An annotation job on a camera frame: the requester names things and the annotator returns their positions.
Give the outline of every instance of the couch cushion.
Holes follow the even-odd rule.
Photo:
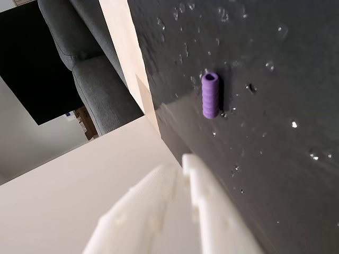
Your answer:
[[[38,3],[68,69],[78,61],[104,54],[69,0],[38,0]]]
[[[77,63],[73,76],[99,135],[144,115],[106,56]]]
[[[110,32],[102,13],[99,0],[70,0],[80,17],[84,20],[89,30],[96,38],[97,42],[105,52],[109,61],[119,74],[125,85],[125,77],[123,75],[119,58],[115,51]]]

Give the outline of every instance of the white wall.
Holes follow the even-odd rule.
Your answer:
[[[13,0],[0,0],[0,12],[6,11],[14,7],[15,4],[13,3]]]
[[[0,184],[86,142],[76,120],[61,116],[38,126],[0,78]]]
[[[0,186],[0,253],[82,253],[100,216],[160,164],[182,170],[143,116]],[[190,194],[178,184],[153,254],[200,253]]]

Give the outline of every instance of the water droplet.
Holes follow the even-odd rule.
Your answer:
[[[284,24],[278,26],[278,38],[284,40],[288,34],[288,28]]]
[[[186,7],[185,7],[185,4],[184,4],[184,3],[180,3],[180,4],[179,4],[179,10],[180,10],[181,13],[184,13],[184,12],[185,12]]]
[[[227,119],[227,114],[225,112],[222,112],[221,116]]]
[[[157,17],[157,24],[161,27],[162,30],[165,30],[165,25],[161,19]]]
[[[173,9],[173,16],[174,16],[174,19],[176,21],[178,21],[179,12],[178,12],[177,8]]]
[[[193,76],[191,76],[191,81],[192,81],[193,84],[196,83],[196,80],[195,80],[195,78]]]
[[[310,157],[314,160],[318,160],[319,159],[319,156],[317,156],[314,152],[310,151]]]
[[[247,18],[248,14],[246,13],[245,5],[242,5],[242,17],[245,19]]]
[[[194,8],[195,8],[195,3],[189,2],[189,3],[187,3],[187,5],[188,5],[189,8],[191,9],[191,11],[194,10]]]
[[[184,43],[184,45],[185,45],[185,53],[186,53],[186,57],[189,57],[189,50],[188,50],[188,47],[187,47],[186,42]]]
[[[251,93],[251,94],[255,94],[256,93],[256,88],[254,87],[254,85],[252,83],[246,85],[246,89]]]
[[[219,13],[219,15],[220,15],[220,20],[221,20],[222,22],[229,21],[229,15],[228,15],[228,13],[226,12],[225,8],[219,7],[219,8],[218,8],[218,13]]]
[[[235,61],[232,62],[232,67],[233,68],[241,67],[241,65],[242,65],[242,62],[238,61],[238,60],[235,60]]]
[[[267,70],[269,70],[269,71],[274,71],[274,63],[273,63],[273,61],[268,61],[268,62],[266,63],[266,68],[267,68]]]
[[[296,127],[298,127],[298,124],[297,124],[297,122],[296,122],[296,121],[293,121],[293,120],[292,120],[292,122],[291,122],[291,125],[292,125],[292,127],[293,127],[293,128],[296,128]]]

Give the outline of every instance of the gray fabric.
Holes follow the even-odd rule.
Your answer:
[[[106,56],[77,63],[73,76],[99,135],[143,116]]]
[[[99,0],[70,0],[70,2],[88,26],[121,80],[127,86]]]
[[[68,69],[71,70],[79,61],[103,55],[69,0],[38,0],[38,3],[59,55]]]

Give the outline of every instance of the dark gray surface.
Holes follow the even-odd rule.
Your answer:
[[[68,69],[103,51],[69,0],[38,0],[59,55]]]
[[[70,0],[80,17],[99,43],[105,55],[119,74],[121,80],[126,84],[119,58],[115,51],[110,32],[102,13],[99,0]]]
[[[128,2],[176,158],[207,163],[267,253],[339,253],[339,2],[198,0],[184,13],[180,1]],[[205,68],[224,81],[228,117],[202,116]]]
[[[106,56],[76,64],[73,76],[99,135],[143,116]]]

